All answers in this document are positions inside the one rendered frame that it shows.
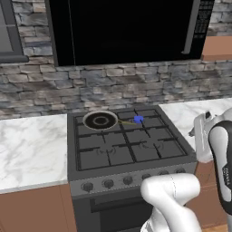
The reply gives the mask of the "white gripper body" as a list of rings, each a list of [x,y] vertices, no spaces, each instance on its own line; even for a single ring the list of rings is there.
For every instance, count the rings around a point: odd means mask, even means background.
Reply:
[[[202,113],[194,120],[194,136],[197,160],[208,163],[213,160],[212,152],[208,144],[208,134],[213,127],[213,116],[210,113]]]

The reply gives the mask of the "dark grey gas stove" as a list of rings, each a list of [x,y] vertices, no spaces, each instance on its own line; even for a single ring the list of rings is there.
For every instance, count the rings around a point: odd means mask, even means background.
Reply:
[[[67,116],[68,181],[72,198],[86,198],[107,192],[140,189],[142,175],[158,176],[184,168],[193,174],[197,166],[196,153],[160,106],[143,106],[111,111],[122,121],[134,122],[140,115],[142,123],[118,123],[109,130],[91,130],[82,118],[87,113]],[[130,185],[123,178],[132,176]],[[112,179],[114,186],[105,188],[102,182]],[[93,190],[84,191],[82,184],[91,182]]]

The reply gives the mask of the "brown base cupboard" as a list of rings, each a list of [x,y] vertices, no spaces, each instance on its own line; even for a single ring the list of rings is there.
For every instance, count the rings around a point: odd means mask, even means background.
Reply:
[[[194,211],[202,228],[225,225],[227,216],[218,198],[214,162],[199,162],[195,176],[200,182],[200,193],[186,206]]]
[[[0,194],[0,232],[77,232],[69,185]]]

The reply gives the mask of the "black frying pan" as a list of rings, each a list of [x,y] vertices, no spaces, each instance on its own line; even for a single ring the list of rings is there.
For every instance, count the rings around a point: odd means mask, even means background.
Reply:
[[[111,111],[91,111],[82,118],[85,127],[95,131],[106,131],[115,127],[118,123],[135,125],[135,122],[122,121]]]

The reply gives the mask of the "black oven door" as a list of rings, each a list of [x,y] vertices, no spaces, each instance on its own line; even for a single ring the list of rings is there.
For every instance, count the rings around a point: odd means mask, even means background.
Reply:
[[[107,192],[86,198],[73,198],[77,232],[140,232],[142,225],[152,213],[152,205],[149,203],[101,212],[91,212],[90,207],[91,199],[99,204],[135,197],[141,197],[138,188],[114,193]]]

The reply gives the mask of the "black microwave oven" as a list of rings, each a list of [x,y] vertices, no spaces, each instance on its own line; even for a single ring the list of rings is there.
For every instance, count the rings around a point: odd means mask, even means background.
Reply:
[[[189,54],[182,54],[193,0],[44,0],[57,66],[150,63],[201,57],[215,0],[200,0]]]

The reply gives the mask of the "grey framed window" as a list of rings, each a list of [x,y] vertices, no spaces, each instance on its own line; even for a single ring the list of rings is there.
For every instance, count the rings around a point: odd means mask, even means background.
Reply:
[[[27,63],[12,0],[0,0],[0,63]]]

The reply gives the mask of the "brown wall cupboard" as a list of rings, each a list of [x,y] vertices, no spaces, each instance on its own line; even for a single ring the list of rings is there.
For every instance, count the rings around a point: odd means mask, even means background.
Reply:
[[[232,36],[208,36],[201,59],[208,62],[232,60]]]

